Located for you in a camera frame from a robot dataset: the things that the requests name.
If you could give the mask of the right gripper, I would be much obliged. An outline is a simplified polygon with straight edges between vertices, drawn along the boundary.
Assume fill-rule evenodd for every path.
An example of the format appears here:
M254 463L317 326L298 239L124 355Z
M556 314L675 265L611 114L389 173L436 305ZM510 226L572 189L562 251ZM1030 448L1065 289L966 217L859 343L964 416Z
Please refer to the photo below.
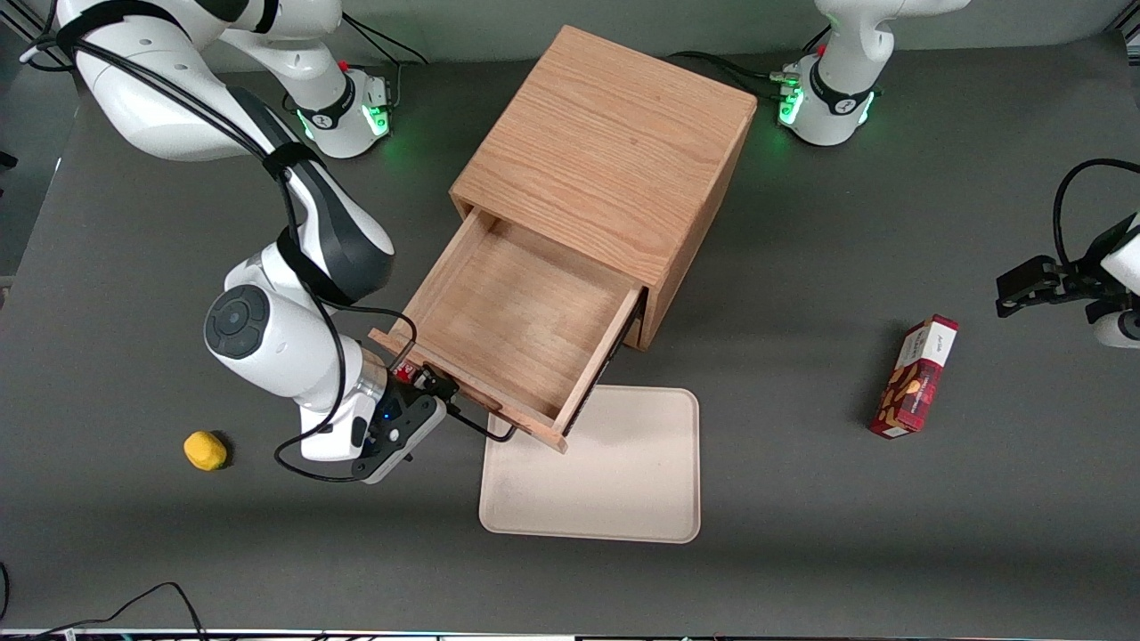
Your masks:
M459 386L451 378L424 362L416 375L416 388L434 393L443 404L455 404ZM331 365L329 376L319 393L298 401L301 429L308 437L300 443L303 459L341 462L363 459L378 446L402 443L412 428L410 405L417 393L412 375L394 373L375 354L347 354L345 368Z

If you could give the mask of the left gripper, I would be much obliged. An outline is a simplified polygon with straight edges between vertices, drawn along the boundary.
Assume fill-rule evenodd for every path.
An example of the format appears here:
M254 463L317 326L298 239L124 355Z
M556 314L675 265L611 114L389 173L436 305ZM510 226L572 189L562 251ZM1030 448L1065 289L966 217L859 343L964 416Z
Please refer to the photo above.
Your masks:
M1065 303L1066 293L1083 293L1094 299L1123 297L1127 289L1101 266L1104 258L1119 246L1129 230L1129 216L1113 224L1107 232L1100 232L1088 244L1088 251L1080 259L1070 260L1062 240L1060 218L1054 217L1054 251L1062 265L1062 275L1057 271L1057 261L1050 255L1034 255L1025 263L997 276L997 318L1009 318L1021 309L1037 305Z

